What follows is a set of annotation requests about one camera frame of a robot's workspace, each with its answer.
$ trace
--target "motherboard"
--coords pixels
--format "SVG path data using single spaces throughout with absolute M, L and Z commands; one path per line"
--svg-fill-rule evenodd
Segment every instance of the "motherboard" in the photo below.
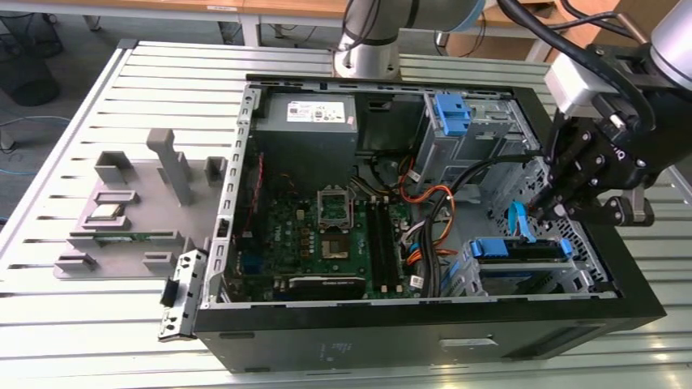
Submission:
M 409 205 L 350 199 L 325 188 L 311 198 L 273 199 L 261 250 L 243 252 L 231 280 L 234 298 L 402 298 L 395 239 L 409 226 Z

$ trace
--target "power supply label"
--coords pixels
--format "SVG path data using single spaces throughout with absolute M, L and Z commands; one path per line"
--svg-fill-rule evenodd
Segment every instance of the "power supply label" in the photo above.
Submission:
M 286 122 L 345 123 L 343 103 L 338 101 L 290 101 Z

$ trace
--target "open computer tower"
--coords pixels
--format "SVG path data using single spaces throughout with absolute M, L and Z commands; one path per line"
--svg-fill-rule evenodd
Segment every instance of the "open computer tower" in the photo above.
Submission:
M 231 372 L 453 365 L 545 359 L 662 317 L 613 227 L 527 217 L 542 246 L 515 235 L 541 158 L 455 192 L 422 293 L 431 203 L 402 201 L 399 182 L 410 196 L 449 185 L 538 151 L 550 125 L 526 88 L 249 76 L 210 247 L 179 257 L 159 339 L 198 337 Z

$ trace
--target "side panel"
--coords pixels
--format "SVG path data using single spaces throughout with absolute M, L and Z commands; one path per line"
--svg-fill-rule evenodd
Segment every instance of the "side panel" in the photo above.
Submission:
M 615 323 L 545 321 L 202 332 L 198 337 L 230 372 L 330 370 L 541 359 L 601 335 Z

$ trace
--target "metal bracket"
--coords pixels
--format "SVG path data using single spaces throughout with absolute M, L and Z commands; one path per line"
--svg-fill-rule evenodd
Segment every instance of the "metal bracket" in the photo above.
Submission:
M 634 189 L 623 190 L 622 197 L 629 200 L 631 205 L 631 220 L 634 223 L 641 223 L 646 219 L 646 212 L 643 211 L 643 184 Z
M 197 305 L 201 297 L 203 270 L 209 253 L 194 249 L 177 259 L 173 278 L 167 278 L 161 293 L 162 310 L 158 341 L 193 340 Z

